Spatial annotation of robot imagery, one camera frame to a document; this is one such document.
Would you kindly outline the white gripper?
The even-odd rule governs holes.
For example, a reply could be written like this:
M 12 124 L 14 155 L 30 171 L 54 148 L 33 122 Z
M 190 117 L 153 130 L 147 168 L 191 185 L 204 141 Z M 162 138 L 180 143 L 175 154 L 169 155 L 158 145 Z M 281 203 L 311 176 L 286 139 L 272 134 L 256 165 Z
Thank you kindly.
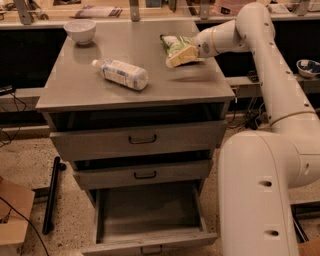
M 194 46 L 185 46 L 180 49 L 169 48 L 167 50 L 166 66 L 175 68 L 180 65 L 196 61 L 200 58 L 214 56 L 214 46 L 212 41 L 212 28 L 202 30 L 192 38 Z

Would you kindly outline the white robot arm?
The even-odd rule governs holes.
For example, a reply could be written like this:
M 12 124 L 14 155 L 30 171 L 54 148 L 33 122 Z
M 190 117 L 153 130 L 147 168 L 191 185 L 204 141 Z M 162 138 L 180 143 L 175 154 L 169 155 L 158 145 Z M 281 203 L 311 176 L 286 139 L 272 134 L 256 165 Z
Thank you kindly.
M 218 160 L 223 256 L 299 256 L 288 191 L 320 178 L 320 119 L 275 41 L 259 2 L 169 52 L 170 68 L 225 52 L 253 56 L 269 131 L 230 137 Z

